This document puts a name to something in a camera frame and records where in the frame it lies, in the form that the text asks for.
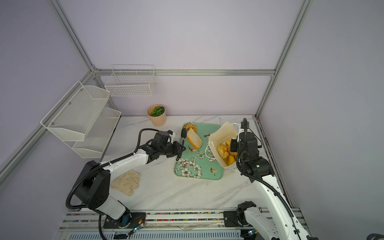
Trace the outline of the black metal tongs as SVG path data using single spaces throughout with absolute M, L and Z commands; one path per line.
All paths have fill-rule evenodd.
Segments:
M 181 131 L 181 142 L 179 143 L 179 146 L 178 146 L 178 155 L 177 155 L 176 161 L 180 160 L 180 158 L 182 157 L 182 153 L 186 150 L 185 140 L 187 138 L 187 132 L 188 130 L 186 128 L 183 128 Z

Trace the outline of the fake toast slice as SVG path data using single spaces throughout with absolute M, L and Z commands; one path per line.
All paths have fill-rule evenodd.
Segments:
M 200 149 L 203 145 L 203 140 L 192 128 L 187 131 L 187 139 L 197 149 Z

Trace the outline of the yellow ridged fake croissant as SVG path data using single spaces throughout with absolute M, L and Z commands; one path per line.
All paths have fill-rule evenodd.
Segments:
M 236 162 L 238 153 L 231 151 L 231 140 L 226 141 L 226 147 L 227 147 L 226 153 L 228 153 L 228 156 L 225 161 L 226 161 L 226 164 L 230 166 Z

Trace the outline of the orange fake donut bread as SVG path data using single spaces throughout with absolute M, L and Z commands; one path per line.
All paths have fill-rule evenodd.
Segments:
M 184 128 L 187 131 L 193 130 L 195 133 L 197 133 L 197 127 L 194 124 L 187 124 L 187 125 L 184 126 Z

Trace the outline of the white paper bag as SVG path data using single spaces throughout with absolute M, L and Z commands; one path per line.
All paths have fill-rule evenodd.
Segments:
M 223 159 L 218 151 L 218 148 L 223 146 L 226 148 L 227 152 L 228 145 L 226 144 L 226 142 L 233 139 L 237 139 L 238 131 L 235 129 L 234 125 L 235 123 L 231 124 L 229 122 L 225 122 L 216 132 L 210 134 L 208 144 L 214 158 L 224 169 L 237 172 L 238 169 L 236 167 L 236 164 L 232 163 L 228 165 L 226 162 L 226 158 Z

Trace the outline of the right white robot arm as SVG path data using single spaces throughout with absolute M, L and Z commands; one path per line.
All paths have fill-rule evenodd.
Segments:
M 254 202 L 246 201 L 237 208 L 239 224 L 253 227 L 264 240 L 314 239 L 288 204 L 270 162 L 260 156 L 258 142 L 258 137 L 249 128 L 248 120 L 243 119 L 237 139 L 231 142 L 231 150 L 238 154 L 237 169 L 261 195 L 272 219 L 265 217 Z

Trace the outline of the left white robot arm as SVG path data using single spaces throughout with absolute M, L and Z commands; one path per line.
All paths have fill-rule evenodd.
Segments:
M 138 142 L 132 153 L 108 162 L 86 163 L 66 198 L 66 208 L 88 208 L 100 217 L 106 216 L 107 220 L 113 220 L 120 229 L 132 227 L 131 235 L 142 228 L 146 216 L 135 221 L 131 211 L 110 195 L 111 181 L 136 167 L 153 162 L 160 156 L 180 159 L 186 150 L 184 142 L 174 140 L 175 133 L 171 130 L 165 132 L 153 129 L 155 136 L 141 144 L 141 136 L 145 131 L 146 129 L 139 131 Z

